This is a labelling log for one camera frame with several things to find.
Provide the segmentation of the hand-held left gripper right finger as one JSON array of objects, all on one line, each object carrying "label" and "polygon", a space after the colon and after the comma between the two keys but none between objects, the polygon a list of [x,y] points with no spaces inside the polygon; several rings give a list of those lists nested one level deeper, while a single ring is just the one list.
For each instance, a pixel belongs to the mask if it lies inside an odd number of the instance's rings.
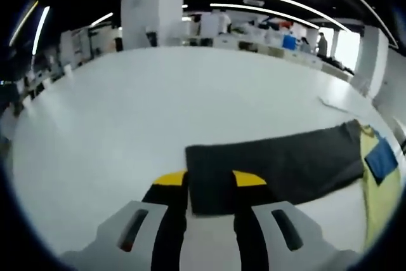
[{"label": "hand-held left gripper right finger", "polygon": [[359,254],[340,250],[321,226],[287,201],[275,202],[264,179],[233,172],[242,270],[351,270]]}]

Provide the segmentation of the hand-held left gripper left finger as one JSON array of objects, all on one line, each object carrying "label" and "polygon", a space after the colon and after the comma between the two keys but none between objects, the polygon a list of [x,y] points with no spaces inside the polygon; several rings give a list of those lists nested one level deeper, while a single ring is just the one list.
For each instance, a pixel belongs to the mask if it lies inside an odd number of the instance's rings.
[{"label": "hand-held left gripper left finger", "polygon": [[186,171],[163,175],[101,223],[94,241],[60,259],[71,270],[179,270],[187,204]]}]

